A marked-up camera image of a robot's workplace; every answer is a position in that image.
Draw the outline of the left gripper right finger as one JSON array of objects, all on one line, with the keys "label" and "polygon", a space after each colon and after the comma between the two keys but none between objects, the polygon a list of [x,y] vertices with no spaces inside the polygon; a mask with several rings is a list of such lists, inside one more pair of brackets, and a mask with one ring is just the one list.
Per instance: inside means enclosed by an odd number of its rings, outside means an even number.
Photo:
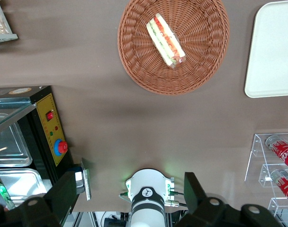
[{"label": "left gripper right finger", "polygon": [[188,213],[177,227],[288,227],[288,212],[275,212],[257,204],[237,210],[217,197],[208,197],[193,172],[184,174],[184,199]]}]

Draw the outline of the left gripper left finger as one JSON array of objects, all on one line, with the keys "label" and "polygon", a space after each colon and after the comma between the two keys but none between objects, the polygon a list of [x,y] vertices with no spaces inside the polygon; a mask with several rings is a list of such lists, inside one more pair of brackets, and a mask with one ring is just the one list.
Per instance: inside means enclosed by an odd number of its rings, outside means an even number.
[{"label": "left gripper left finger", "polygon": [[0,205],[0,227],[60,227],[76,197],[75,172],[68,171],[43,197],[28,198],[9,211]]}]

